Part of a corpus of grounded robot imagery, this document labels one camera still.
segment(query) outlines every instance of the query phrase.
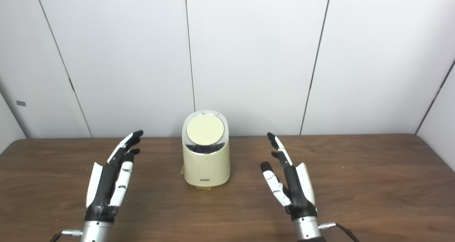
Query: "small gray label on wall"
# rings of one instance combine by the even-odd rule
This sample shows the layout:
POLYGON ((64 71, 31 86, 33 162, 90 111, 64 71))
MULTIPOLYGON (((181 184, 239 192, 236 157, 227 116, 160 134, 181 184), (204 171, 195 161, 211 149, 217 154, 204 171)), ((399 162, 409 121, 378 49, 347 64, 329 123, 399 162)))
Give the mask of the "small gray label on wall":
POLYGON ((27 104, 23 101, 16 101, 16 104, 19 106, 27 106, 27 104))

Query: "silver wrist cylinder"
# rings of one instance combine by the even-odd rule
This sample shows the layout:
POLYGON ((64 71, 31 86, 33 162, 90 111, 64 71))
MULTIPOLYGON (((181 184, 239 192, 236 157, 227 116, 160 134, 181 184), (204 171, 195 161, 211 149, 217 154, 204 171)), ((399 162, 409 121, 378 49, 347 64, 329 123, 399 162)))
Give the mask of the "silver wrist cylinder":
POLYGON ((112 223, 104 221, 86 221, 81 242, 108 242, 112 223))
POLYGON ((315 216, 306 216, 293 221, 297 232, 297 240, 311 239, 321 237, 317 218, 315 216))

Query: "container lid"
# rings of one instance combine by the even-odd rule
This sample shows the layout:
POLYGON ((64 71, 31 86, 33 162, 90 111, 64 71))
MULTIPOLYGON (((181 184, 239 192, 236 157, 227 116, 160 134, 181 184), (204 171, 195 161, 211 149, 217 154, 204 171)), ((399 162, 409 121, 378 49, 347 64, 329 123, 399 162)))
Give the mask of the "container lid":
POLYGON ((224 124, 211 114, 198 115, 190 120, 187 126, 188 138, 197 145, 212 145, 224 134, 224 124))

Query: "cable connector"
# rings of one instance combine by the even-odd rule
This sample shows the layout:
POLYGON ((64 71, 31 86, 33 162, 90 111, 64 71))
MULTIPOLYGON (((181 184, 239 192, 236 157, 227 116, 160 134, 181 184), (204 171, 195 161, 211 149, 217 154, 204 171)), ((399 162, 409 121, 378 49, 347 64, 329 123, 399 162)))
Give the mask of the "cable connector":
POLYGON ((326 222, 326 223, 319 224, 319 229, 320 230, 326 230, 326 229, 330 229, 330 228, 335 227, 335 226, 337 226, 337 224, 334 223, 334 222, 326 222))
POLYGON ((81 230, 63 230, 61 232, 61 234, 65 235, 65 236, 80 237, 80 236, 82 236, 82 231, 81 230))

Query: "robotic hand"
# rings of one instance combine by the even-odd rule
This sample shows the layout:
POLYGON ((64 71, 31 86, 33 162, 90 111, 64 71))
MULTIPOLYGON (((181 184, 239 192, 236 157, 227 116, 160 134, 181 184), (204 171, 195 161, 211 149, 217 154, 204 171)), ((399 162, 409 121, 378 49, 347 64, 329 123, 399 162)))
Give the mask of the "robotic hand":
POLYGON ((61 235, 81 236, 81 242, 109 240, 115 215, 128 189, 134 155, 140 153, 139 149, 130 150, 130 148, 141 141, 140 137, 143 133, 139 130, 123 139, 104 166, 98 163, 93 165, 86 198, 84 230, 63 230, 50 242, 57 241, 61 235))
POLYGON ((277 158, 283 166, 289 189, 275 176, 270 163, 262 162, 261 170, 273 195, 286 208, 286 213, 291 215, 291 220, 297 231, 298 242, 326 242, 320 230, 335 226, 346 232, 354 242, 359 242, 349 229, 338 223, 317 224, 317 208, 314 206, 314 193, 306 165, 300 163, 294 167, 278 137, 272 133, 267 133, 267 137, 272 146, 278 150, 272 152, 272 156, 277 158))

